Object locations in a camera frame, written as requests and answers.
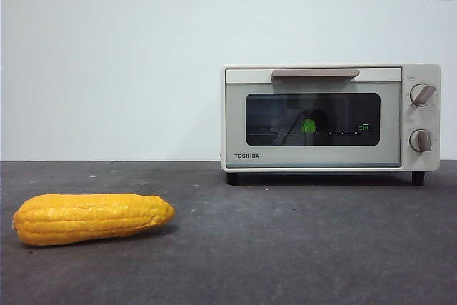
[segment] oven door handle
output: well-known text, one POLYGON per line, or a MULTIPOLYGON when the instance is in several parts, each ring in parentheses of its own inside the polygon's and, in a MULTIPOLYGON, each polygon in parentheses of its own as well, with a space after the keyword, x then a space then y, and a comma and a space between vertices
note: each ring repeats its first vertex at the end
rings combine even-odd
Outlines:
POLYGON ((337 68, 306 68, 306 69, 275 69, 271 78, 291 80, 294 78, 316 78, 325 81, 326 78, 352 79, 360 74, 358 69, 337 69, 337 68))

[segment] gray countertop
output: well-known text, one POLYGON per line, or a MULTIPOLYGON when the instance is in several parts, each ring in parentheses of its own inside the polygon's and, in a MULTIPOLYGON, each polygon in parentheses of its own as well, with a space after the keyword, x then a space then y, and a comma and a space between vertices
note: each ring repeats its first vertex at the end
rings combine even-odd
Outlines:
POLYGON ((218 162, 3 163, 2 304, 456 304, 457 161, 410 174, 245 176, 218 162), (43 193, 158 194, 167 225, 127 239, 23 245, 43 193))

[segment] green object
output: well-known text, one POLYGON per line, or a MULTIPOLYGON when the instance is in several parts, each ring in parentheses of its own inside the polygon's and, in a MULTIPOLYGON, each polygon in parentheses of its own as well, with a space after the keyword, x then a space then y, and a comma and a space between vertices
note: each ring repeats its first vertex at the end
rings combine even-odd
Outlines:
POLYGON ((314 134, 316 132, 316 122, 312 119, 305 119, 301 126, 301 132, 304 134, 314 134))
POLYGON ((361 124, 357 128, 359 131, 370 131, 370 124, 361 124))

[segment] corn cob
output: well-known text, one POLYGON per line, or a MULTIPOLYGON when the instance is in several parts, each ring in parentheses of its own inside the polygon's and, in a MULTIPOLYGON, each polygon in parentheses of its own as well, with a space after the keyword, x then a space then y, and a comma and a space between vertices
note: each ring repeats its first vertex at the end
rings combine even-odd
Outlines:
POLYGON ((13 216, 13 229, 25 244, 48 246, 127 237, 173 215, 173 207, 159 196, 44 194, 22 204, 13 216))

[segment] oven door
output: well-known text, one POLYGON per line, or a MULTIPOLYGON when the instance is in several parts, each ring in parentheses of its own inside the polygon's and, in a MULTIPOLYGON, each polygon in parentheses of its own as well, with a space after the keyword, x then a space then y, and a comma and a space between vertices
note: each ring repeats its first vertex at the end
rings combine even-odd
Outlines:
POLYGON ((400 68, 227 69, 226 167, 398 167, 400 68))

